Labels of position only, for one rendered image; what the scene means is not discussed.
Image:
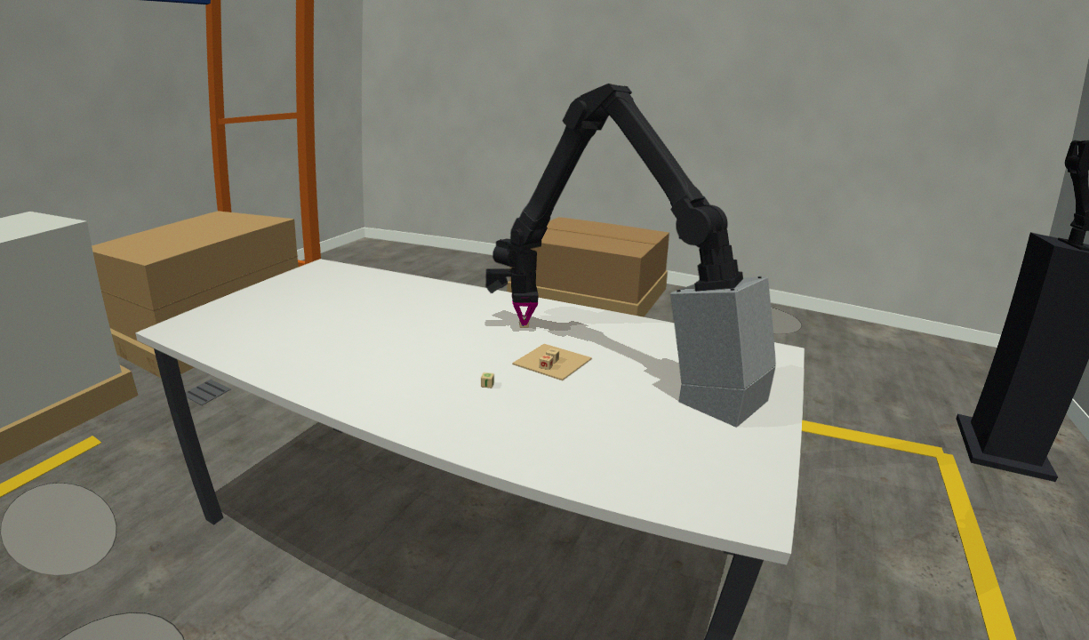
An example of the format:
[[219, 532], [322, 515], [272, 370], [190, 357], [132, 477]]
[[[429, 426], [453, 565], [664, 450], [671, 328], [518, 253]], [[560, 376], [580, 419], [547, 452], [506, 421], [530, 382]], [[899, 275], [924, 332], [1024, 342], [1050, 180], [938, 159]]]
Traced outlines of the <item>tan flat mat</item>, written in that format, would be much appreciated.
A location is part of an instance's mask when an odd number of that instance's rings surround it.
[[[554, 348], [559, 350], [559, 360], [553, 362], [553, 367], [547, 369], [540, 368], [540, 358], [547, 350]], [[538, 348], [531, 350], [531, 353], [526, 354], [526, 356], [521, 356], [521, 359], [512, 362], [516, 367], [525, 368], [527, 370], [533, 370], [533, 372], [538, 372], [540, 374], [547, 374], [549, 377], [555, 378], [555, 380], [567, 380], [567, 377], [583, 367], [584, 364], [588, 364], [592, 357], [584, 356], [572, 350], [565, 350], [556, 348], [556, 346], [550, 346], [548, 344], [541, 344]]]

